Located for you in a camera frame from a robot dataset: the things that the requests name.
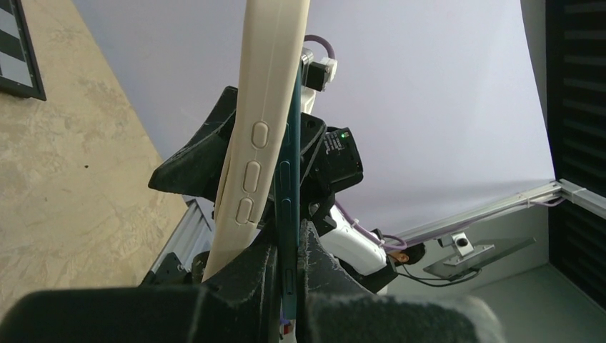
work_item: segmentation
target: white phone case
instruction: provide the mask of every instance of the white phone case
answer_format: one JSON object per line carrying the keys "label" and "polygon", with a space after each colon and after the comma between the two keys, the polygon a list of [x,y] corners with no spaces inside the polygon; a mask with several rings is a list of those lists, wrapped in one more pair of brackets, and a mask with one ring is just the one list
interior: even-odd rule
{"label": "white phone case", "polygon": [[219,181],[204,280],[249,245],[261,219],[299,68],[309,0],[248,0],[236,123]]}

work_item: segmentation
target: white backdrop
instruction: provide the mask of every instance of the white backdrop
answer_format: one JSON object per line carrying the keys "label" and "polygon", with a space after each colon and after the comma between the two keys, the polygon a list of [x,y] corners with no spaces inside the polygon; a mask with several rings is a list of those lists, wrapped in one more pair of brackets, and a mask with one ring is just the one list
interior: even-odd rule
{"label": "white backdrop", "polygon": [[[74,0],[164,158],[237,86],[244,0]],[[312,0],[339,70],[314,115],[354,133],[339,194],[399,234],[553,180],[516,0]],[[321,47],[309,44],[316,55]]]}

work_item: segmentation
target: black and white pattern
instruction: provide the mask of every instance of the black and white pattern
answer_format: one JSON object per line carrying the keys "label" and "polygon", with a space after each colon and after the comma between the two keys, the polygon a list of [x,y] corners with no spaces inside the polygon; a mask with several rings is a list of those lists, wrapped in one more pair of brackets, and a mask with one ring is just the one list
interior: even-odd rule
{"label": "black and white pattern", "polygon": [[0,77],[32,87],[12,1],[0,0]]}

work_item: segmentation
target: blue smartphone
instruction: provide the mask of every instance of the blue smartphone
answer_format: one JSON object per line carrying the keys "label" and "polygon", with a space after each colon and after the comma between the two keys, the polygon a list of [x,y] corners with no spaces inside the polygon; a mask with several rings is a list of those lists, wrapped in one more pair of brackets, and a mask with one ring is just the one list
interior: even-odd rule
{"label": "blue smartphone", "polygon": [[297,251],[299,248],[299,191],[301,178],[301,66],[294,83],[282,146],[274,172],[274,206],[278,260],[282,276],[285,319],[297,316]]}

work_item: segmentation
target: person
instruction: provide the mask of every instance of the person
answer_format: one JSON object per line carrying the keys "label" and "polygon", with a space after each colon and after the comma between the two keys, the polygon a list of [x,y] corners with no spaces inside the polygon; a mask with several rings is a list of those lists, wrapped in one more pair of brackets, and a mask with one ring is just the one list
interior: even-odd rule
{"label": "person", "polygon": [[387,256],[394,260],[396,267],[403,264],[411,265],[418,263],[425,256],[425,244],[417,244],[412,247],[407,247],[404,250],[396,250],[388,252]]}

